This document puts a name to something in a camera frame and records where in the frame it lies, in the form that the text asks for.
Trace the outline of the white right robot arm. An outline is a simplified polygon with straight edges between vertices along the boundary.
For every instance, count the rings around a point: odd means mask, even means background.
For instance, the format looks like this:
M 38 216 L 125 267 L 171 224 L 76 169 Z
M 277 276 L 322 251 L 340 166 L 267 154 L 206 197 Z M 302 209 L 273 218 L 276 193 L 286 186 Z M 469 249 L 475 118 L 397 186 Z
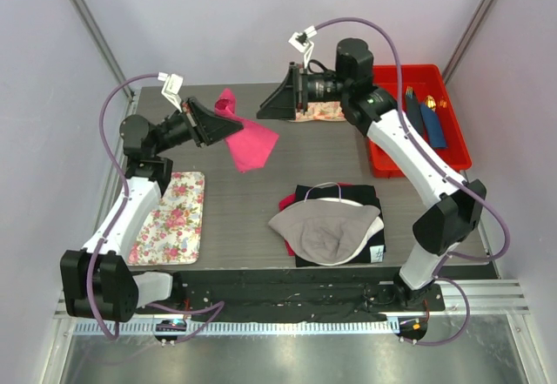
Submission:
M 313 42 L 294 34 L 291 45 L 302 53 L 290 63 L 281 85 L 261 104 L 259 119 L 293 120 L 312 101 L 337 101 L 345 119 L 378 145 L 419 194 L 426 212 L 413 224 L 416 240 L 410 256 L 393 279 L 393 299 L 414 309 L 433 286 L 450 252 L 476 228 L 486 187 L 467 182 L 418 134 L 402 102 L 373 82 L 373 54 L 358 38 L 338 42 L 334 70 L 314 73 Z

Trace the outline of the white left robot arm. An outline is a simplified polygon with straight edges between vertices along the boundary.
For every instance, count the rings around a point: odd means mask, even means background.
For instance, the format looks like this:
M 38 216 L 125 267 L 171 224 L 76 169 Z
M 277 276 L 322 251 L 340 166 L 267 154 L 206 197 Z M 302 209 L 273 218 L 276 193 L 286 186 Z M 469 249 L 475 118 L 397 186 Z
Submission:
M 173 162 L 162 152 L 188 141 L 198 147 L 212 145 L 242 128 L 239 121 L 218 116 L 195 98 L 187 98 L 157 125 L 138 114 L 123 120 L 119 132 L 127 161 L 121 193 L 97 232 L 60 260 L 68 315 L 127 322 L 151 303 L 166 313 L 184 306 L 185 291 L 176 286 L 173 274 L 132 273 L 127 258 L 171 182 Z

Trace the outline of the pink paper napkin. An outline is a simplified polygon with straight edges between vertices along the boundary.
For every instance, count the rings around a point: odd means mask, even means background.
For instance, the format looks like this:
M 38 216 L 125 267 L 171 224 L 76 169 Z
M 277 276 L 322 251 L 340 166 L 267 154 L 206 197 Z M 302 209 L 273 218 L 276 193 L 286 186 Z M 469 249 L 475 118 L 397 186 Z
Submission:
M 228 88 L 224 89 L 215 103 L 217 115 L 240 123 L 243 128 L 227 137 L 225 142 L 232 161 L 239 172 L 261 169 L 279 140 L 279 135 L 263 125 L 236 115 L 236 98 Z

